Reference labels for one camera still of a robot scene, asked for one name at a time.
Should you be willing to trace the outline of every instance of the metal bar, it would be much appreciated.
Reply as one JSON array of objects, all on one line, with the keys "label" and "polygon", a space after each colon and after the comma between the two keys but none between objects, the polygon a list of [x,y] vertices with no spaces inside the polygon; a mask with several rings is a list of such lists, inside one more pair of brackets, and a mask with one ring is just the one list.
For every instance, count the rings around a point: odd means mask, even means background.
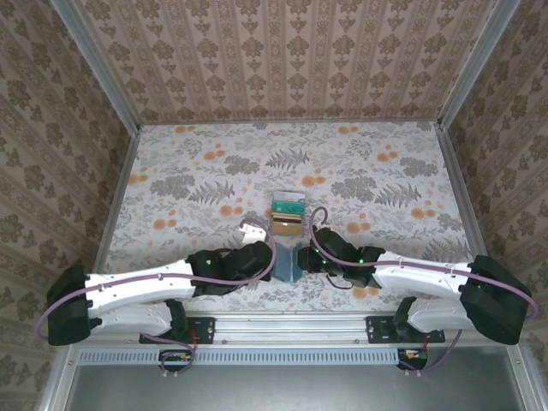
[{"label": "metal bar", "polygon": [[487,23],[470,52],[467,62],[462,68],[459,78],[439,113],[442,128],[449,128],[455,119],[519,3],[520,0],[504,0],[495,4]]},{"label": "metal bar", "polygon": [[79,348],[70,346],[60,348],[53,362],[48,383],[45,386],[44,396],[39,405],[39,411],[64,410],[69,399],[70,389],[76,372],[76,360]]},{"label": "metal bar", "polygon": [[[86,348],[80,351],[78,366],[143,366],[160,364],[166,348]],[[200,347],[197,366],[358,366],[395,365],[397,348],[212,348]],[[166,361],[181,365],[185,361]]]},{"label": "metal bar", "polygon": [[138,132],[138,116],[132,105],[126,98],[126,94],[118,80],[110,70],[107,59],[95,43],[91,31],[86,26],[83,17],[78,10],[76,2],[66,0],[51,0],[53,7],[63,20],[68,32],[74,39],[80,53],[89,64],[90,69],[97,78],[104,93],[116,110],[129,135],[134,136]]},{"label": "metal bar", "polygon": [[112,204],[110,205],[109,216],[106,219],[104,225],[103,236],[99,243],[97,255],[95,256],[95,262],[93,264],[92,272],[101,273],[104,271],[104,264],[109,254],[110,244],[112,243],[112,236],[116,229],[116,221],[122,208],[123,195],[126,193],[126,187],[128,186],[129,176],[131,175],[131,169],[134,166],[135,157],[137,156],[137,147],[139,146],[140,136],[137,134],[129,141],[128,151],[126,157],[123,160],[122,171],[120,172],[120,178],[116,185],[116,191],[112,197]]},{"label": "metal bar", "polygon": [[436,133],[438,135],[439,146],[444,156],[445,167],[447,168],[447,174],[451,181],[451,187],[453,187],[453,193],[455,195],[456,205],[461,213],[462,226],[468,239],[468,245],[470,251],[475,257],[478,254],[487,255],[487,248],[483,241],[480,225],[476,219],[474,208],[472,207],[472,201],[468,195],[466,189],[466,183],[462,176],[459,162],[456,158],[453,144],[447,129],[437,128]]},{"label": "metal bar", "polygon": [[507,347],[508,357],[514,372],[521,400],[527,411],[546,410],[546,390],[529,347]]}]

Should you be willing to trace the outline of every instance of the cable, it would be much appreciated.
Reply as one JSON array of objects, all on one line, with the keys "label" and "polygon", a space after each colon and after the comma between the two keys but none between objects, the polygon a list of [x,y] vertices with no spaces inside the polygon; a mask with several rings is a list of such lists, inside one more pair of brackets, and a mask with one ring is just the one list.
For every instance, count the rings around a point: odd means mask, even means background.
[{"label": "cable", "polygon": [[310,224],[308,225],[308,229],[310,231],[311,239],[316,246],[316,248],[321,252],[321,254],[326,257],[327,259],[330,259],[331,261],[334,261],[340,265],[347,265],[349,267],[378,267],[381,265],[393,265],[393,266],[407,266],[407,267],[413,267],[413,268],[420,268],[421,270],[430,270],[430,271],[437,271],[442,272],[443,274],[452,274],[452,275],[459,275],[464,276],[468,278],[472,278],[476,281],[481,281],[482,283],[487,283],[490,285],[494,285],[496,287],[499,287],[500,289],[506,289],[507,291],[514,293],[521,297],[523,300],[527,301],[531,308],[533,309],[533,312],[527,316],[528,320],[533,320],[539,315],[539,306],[537,303],[531,298],[529,295],[525,294],[520,289],[517,289],[516,287],[512,287],[511,285],[501,283],[497,280],[492,280],[487,277],[482,277],[477,274],[473,274],[472,272],[466,272],[463,270],[454,270],[449,267],[439,267],[436,265],[428,265],[423,263],[414,263],[413,261],[373,261],[371,263],[355,263],[353,261],[345,261],[343,259],[338,259],[334,255],[329,254],[318,242],[318,239],[316,238],[316,233],[314,232],[314,218],[316,217],[316,214],[318,211],[324,212],[324,219],[322,221],[322,224],[327,222],[327,216],[328,212],[327,209],[323,206],[320,206],[316,208],[314,211],[312,211],[312,214],[310,215]]},{"label": "cable", "polygon": [[449,346],[447,351],[445,351],[444,356],[442,356],[442,358],[440,358],[438,362],[436,362],[435,364],[432,364],[431,366],[427,366],[426,368],[423,368],[422,370],[417,370],[417,369],[414,368],[414,366],[408,364],[405,361],[400,360],[400,364],[403,364],[404,366],[409,368],[409,371],[415,372],[417,374],[423,373],[423,372],[434,371],[436,368],[438,368],[439,366],[442,365],[442,363],[447,359],[447,357],[449,357],[449,354],[451,354],[451,351],[453,351],[453,349],[455,349],[455,346],[458,343],[459,338],[461,338],[461,334],[462,334],[462,330],[459,330],[456,333],[455,339],[453,340],[453,342],[451,343],[451,345]]},{"label": "cable", "polygon": [[329,275],[326,275],[325,278],[327,278],[327,281],[329,281],[329,284],[331,284],[336,289],[353,289],[354,285],[352,284],[350,287],[341,287],[340,285],[336,285],[333,283],[333,281],[330,279]]},{"label": "cable", "polygon": [[[160,337],[155,337],[155,336],[151,336],[150,334],[146,334],[145,332],[141,332],[140,333],[144,338],[147,338],[151,341],[154,341],[155,343],[163,343],[163,344],[174,344],[174,345],[180,345],[184,348],[186,348],[187,350],[190,351],[191,353],[191,358],[190,358],[190,361],[188,362],[187,365],[185,365],[184,368],[181,369],[181,371],[178,371],[178,372],[173,372],[173,374],[176,376],[177,374],[183,374],[184,372],[187,372],[193,365],[194,363],[194,360],[196,358],[196,347],[194,346],[194,348],[192,346],[190,346],[189,344],[185,343],[185,342],[181,342],[181,341],[176,341],[176,340],[170,340],[168,338],[160,338]],[[162,360],[160,361],[160,368],[162,369],[162,371],[164,372],[164,376],[166,376],[169,371],[165,369],[165,361],[170,358],[171,356],[175,355],[177,353],[174,353],[174,352],[169,352],[169,353],[165,353],[164,356],[162,357]]]},{"label": "cable", "polygon": [[111,287],[116,287],[118,285],[123,285],[128,283],[137,283],[139,281],[145,281],[145,280],[154,280],[154,279],[162,280],[163,278],[186,278],[189,280],[200,281],[202,283],[212,283],[212,284],[221,284],[221,285],[246,285],[246,284],[254,283],[255,281],[260,280],[272,270],[272,267],[274,267],[274,263],[276,262],[276,255],[277,255],[276,242],[274,241],[274,238],[272,237],[272,233],[261,221],[255,220],[253,218],[244,218],[243,220],[241,220],[240,227],[242,227],[244,223],[250,223],[251,225],[255,225],[263,229],[265,233],[268,235],[269,243],[272,250],[271,262],[261,273],[259,273],[255,277],[247,278],[245,280],[220,280],[216,278],[193,276],[192,274],[179,274],[179,273],[160,274],[158,273],[158,274],[148,274],[146,276],[140,276],[140,277],[124,278],[122,280],[110,281],[108,283],[94,285],[92,287],[88,287],[85,289],[77,289],[76,291],[73,291],[72,293],[68,293],[64,297],[55,301],[44,311],[44,313],[40,316],[39,320],[36,322],[36,325],[34,326],[34,334],[36,335],[38,339],[43,341],[48,341],[48,337],[43,335],[40,332],[48,316],[51,313],[53,313],[55,310],[57,310],[62,304],[64,304],[65,302],[69,300],[72,300],[78,295],[83,295],[86,293],[90,293],[92,291],[98,291],[100,289],[109,289]]}]

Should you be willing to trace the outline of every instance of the floral tablecloth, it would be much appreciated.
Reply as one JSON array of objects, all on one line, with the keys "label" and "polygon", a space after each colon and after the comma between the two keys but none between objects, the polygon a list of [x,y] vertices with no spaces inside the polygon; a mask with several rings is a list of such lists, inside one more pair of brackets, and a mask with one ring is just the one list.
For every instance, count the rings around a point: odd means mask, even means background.
[{"label": "floral tablecloth", "polygon": [[[204,248],[239,247],[244,217],[267,221],[275,190],[307,195],[347,241],[409,257],[468,260],[442,153],[430,122],[147,126],[118,217],[106,271],[166,264]],[[281,237],[286,245],[305,237]],[[336,282],[344,285],[342,279]],[[334,289],[325,275],[273,279],[191,311],[394,310],[404,289]]]}]

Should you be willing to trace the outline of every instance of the floral wallpaper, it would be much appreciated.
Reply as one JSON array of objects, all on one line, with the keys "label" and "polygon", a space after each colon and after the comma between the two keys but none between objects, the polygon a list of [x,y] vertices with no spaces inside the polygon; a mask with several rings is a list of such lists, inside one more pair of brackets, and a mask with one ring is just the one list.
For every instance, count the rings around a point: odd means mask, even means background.
[{"label": "floral wallpaper", "polygon": [[0,2],[0,409],[39,401],[45,292],[90,266],[128,135],[49,2]]},{"label": "floral wallpaper", "polygon": [[548,3],[523,0],[450,126],[491,255],[533,291],[548,381]]},{"label": "floral wallpaper", "polygon": [[496,0],[77,0],[143,124],[436,118]]}]

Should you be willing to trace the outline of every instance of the small box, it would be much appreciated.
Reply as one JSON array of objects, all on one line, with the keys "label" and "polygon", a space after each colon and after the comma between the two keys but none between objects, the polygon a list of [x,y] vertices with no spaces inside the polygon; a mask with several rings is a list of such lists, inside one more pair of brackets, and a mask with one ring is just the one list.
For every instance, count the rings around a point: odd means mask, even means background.
[{"label": "small box", "polygon": [[305,194],[276,191],[272,196],[271,233],[302,235],[305,217]]}]

